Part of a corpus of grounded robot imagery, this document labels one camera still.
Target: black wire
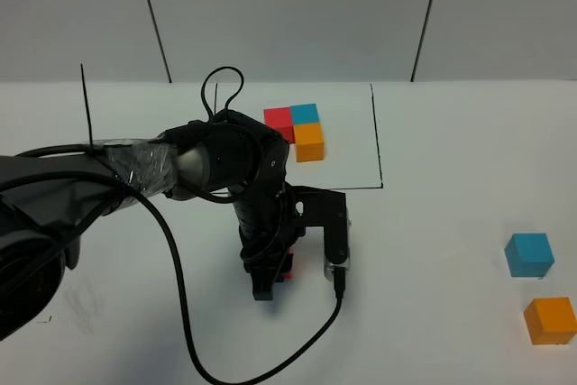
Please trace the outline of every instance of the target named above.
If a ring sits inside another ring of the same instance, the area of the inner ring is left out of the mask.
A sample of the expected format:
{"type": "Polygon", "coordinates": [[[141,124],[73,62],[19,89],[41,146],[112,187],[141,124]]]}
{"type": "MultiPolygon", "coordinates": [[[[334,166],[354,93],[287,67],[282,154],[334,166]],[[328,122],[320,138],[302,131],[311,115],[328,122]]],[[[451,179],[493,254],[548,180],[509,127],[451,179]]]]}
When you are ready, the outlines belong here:
{"type": "MultiPolygon", "coordinates": [[[[334,320],[338,316],[339,312],[341,311],[341,305],[343,303],[342,298],[337,297],[336,305],[334,307],[333,314],[328,318],[326,323],[318,330],[318,332],[312,336],[310,340],[308,340],[305,345],[303,345],[300,349],[298,349],[292,356],[288,357],[288,359],[281,364],[279,364],[274,369],[267,371],[266,373],[262,374],[251,380],[246,380],[243,382],[223,382],[218,380],[210,375],[208,371],[205,370],[203,365],[201,364],[200,360],[198,359],[197,349],[195,348],[194,341],[192,338],[192,330],[190,324],[190,316],[188,312],[188,300],[187,300],[187,291],[186,285],[184,281],[184,273],[182,271],[182,263],[180,261],[179,250],[177,248],[176,241],[172,232],[170,231],[169,225],[167,224],[166,220],[160,213],[160,211],[154,206],[151,201],[143,196],[139,191],[136,189],[124,184],[122,181],[109,178],[106,175],[98,175],[96,173],[86,173],[82,171],[58,171],[52,173],[42,173],[38,175],[31,175],[25,176],[19,179],[12,179],[8,180],[2,184],[0,184],[0,193],[12,188],[22,187],[24,185],[34,184],[38,182],[43,182],[46,180],[57,180],[57,179],[77,179],[77,180],[85,180],[89,182],[95,182],[101,185],[107,185],[109,187],[113,187],[119,190],[122,190],[126,195],[134,197],[136,200],[142,203],[144,207],[152,214],[152,216],[158,222],[160,229],[164,233],[166,237],[167,243],[169,244],[170,254],[172,256],[172,262],[174,263],[174,271],[177,277],[177,286],[179,289],[179,301],[180,301],[180,314],[182,315],[182,323],[184,328],[184,335],[185,340],[187,342],[188,353],[190,355],[190,360],[194,364],[195,368],[197,369],[198,373],[204,380],[213,385],[255,385],[260,383],[264,380],[267,380],[274,376],[275,374],[279,373],[280,371],[287,368],[291,363],[293,363],[297,358],[299,358],[304,352],[306,352],[310,346],[312,346],[325,332],[326,330],[333,324],[334,320]]],[[[85,217],[82,222],[87,224],[88,219],[85,217]]]]}
{"type": "Polygon", "coordinates": [[[82,64],[80,64],[80,73],[82,74],[82,92],[84,93],[84,107],[87,110],[88,139],[90,140],[90,153],[94,153],[94,139],[92,138],[92,119],[90,118],[90,108],[88,107],[87,82],[84,79],[84,65],[82,64]]]}
{"type": "Polygon", "coordinates": [[[210,74],[208,74],[208,76],[205,78],[205,81],[202,84],[202,87],[200,88],[200,98],[202,99],[202,104],[206,109],[206,112],[208,113],[208,122],[211,124],[214,119],[215,119],[215,115],[213,114],[213,111],[210,109],[210,107],[208,106],[208,103],[206,102],[206,95],[205,95],[205,89],[206,89],[206,83],[208,83],[208,80],[217,72],[219,71],[223,71],[225,69],[230,69],[231,71],[234,71],[236,74],[238,74],[238,77],[241,79],[241,84],[238,87],[238,89],[236,89],[236,92],[234,92],[232,94],[232,96],[230,96],[227,100],[226,100],[226,104],[224,104],[224,112],[228,114],[228,105],[231,104],[231,101],[233,101],[233,99],[241,93],[241,90],[243,90],[243,86],[244,86],[244,75],[243,73],[235,67],[219,67],[217,69],[215,69],[214,71],[212,71],[210,74]]]}
{"type": "Polygon", "coordinates": [[[60,155],[62,153],[86,153],[90,152],[90,147],[85,144],[63,144],[61,146],[48,146],[46,148],[32,149],[19,153],[16,157],[47,157],[49,155],[60,155]]]}

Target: table surface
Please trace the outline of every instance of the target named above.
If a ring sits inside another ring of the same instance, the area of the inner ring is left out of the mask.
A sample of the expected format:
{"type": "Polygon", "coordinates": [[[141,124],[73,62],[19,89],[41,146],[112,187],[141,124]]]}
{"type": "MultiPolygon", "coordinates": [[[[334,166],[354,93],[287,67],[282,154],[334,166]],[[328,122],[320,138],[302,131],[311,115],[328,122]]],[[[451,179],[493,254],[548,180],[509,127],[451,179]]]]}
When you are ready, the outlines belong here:
{"type": "MultiPolygon", "coordinates": [[[[133,107],[146,118],[148,102],[138,104],[129,88],[103,85],[109,100],[93,105],[116,101],[118,113],[133,107]]],[[[577,343],[533,346],[523,310],[533,298],[577,299],[577,84],[373,90],[383,188],[347,191],[352,267],[343,310],[267,383],[573,384],[577,343]],[[534,231],[549,235],[555,265],[543,280],[512,279],[503,248],[514,232],[534,231]]],[[[6,124],[35,119],[25,115],[30,102],[0,91],[18,116],[2,114],[0,151],[31,147],[28,133],[5,134],[6,124]]],[[[45,136],[70,140],[86,128],[75,122],[72,133],[57,127],[45,136]]],[[[130,118],[112,133],[131,123],[140,125],[130,118]]],[[[351,176],[357,163],[347,167],[351,176]]],[[[297,244],[293,280],[277,285],[273,302],[256,303],[230,206],[153,201],[179,244],[201,361],[220,380],[248,380],[282,362],[331,314],[320,229],[297,244]]],[[[0,345],[0,371],[3,385],[203,383],[188,358],[169,250],[145,209],[87,231],[78,268],[47,309],[0,345]]]]}

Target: cube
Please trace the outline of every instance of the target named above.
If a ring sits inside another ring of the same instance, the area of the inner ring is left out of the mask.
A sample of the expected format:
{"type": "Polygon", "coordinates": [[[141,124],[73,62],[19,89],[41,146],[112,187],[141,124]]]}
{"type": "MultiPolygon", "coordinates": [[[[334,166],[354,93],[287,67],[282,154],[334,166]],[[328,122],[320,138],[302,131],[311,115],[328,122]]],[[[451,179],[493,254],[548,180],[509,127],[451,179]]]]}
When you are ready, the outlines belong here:
{"type": "Polygon", "coordinates": [[[297,162],[319,161],[325,158],[325,139],[320,123],[295,125],[297,162]]]}
{"type": "Polygon", "coordinates": [[[318,124],[318,111],[316,104],[292,105],[290,107],[293,125],[318,124]]]}
{"type": "Polygon", "coordinates": [[[533,299],[524,316],[533,344],[568,344],[577,334],[577,319],[568,298],[533,299]]]}
{"type": "Polygon", "coordinates": [[[264,124],[277,130],[289,143],[295,142],[290,107],[267,108],[264,110],[264,124]]]}
{"type": "Polygon", "coordinates": [[[544,277],[555,262],[546,234],[513,234],[505,255],[511,277],[544,277]]]}

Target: blue cube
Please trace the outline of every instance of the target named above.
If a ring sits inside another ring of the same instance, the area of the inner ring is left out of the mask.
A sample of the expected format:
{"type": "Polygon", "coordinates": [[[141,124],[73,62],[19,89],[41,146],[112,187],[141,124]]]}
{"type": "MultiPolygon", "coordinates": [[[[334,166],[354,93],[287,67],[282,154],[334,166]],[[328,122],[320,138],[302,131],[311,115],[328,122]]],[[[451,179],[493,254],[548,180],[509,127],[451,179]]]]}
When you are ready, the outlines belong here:
{"type": "Polygon", "coordinates": [[[290,107],[293,125],[317,124],[318,112],[316,104],[292,105],[290,107]]]}
{"type": "Polygon", "coordinates": [[[505,255],[511,277],[544,277],[555,262],[546,234],[513,234],[505,255]]]}

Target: robotic arm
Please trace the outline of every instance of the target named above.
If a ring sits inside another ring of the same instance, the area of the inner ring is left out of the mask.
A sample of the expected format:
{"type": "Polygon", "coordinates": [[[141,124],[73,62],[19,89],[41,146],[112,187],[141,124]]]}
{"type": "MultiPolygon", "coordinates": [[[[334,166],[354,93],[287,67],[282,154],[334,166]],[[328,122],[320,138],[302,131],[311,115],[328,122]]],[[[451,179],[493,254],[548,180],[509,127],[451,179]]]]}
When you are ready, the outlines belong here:
{"type": "MultiPolygon", "coordinates": [[[[135,197],[158,193],[174,200],[201,197],[234,204],[241,259],[256,300],[272,300],[274,283],[291,269],[290,247],[306,227],[324,227],[325,275],[334,281],[337,309],[308,347],[320,337],[336,317],[344,292],[349,263],[345,195],[290,186],[285,181],[289,144],[268,126],[228,107],[209,117],[208,123],[192,121],[152,140],[0,157],[0,340],[46,307],[64,270],[78,265],[79,236],[92,222],[129,206],[135,197]],[[228,197],[211,194],[221,188],[228,188],[228,197]]],[[[186,334],[189,322],[183,320],[186,334]]]]}

